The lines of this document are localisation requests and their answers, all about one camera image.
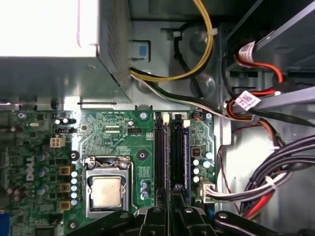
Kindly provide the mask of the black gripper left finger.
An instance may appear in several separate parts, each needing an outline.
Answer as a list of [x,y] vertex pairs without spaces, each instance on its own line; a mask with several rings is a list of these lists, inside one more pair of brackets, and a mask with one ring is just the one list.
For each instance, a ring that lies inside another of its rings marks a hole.
[[69,236],[165,236],[167,235],[166,190],[155,193],[157,205],[145,213],[132,214],[126,210],[113,212],[86,226],[68,233]]

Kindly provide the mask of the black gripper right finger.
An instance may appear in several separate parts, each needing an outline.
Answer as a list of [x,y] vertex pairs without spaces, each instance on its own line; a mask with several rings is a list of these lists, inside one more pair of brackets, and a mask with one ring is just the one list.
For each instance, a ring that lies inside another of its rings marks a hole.
[[185,191],[172,188],[172,226],[175,236],[279,236],[280,233],[229,211],[209,218],[198,207],[188,206]]

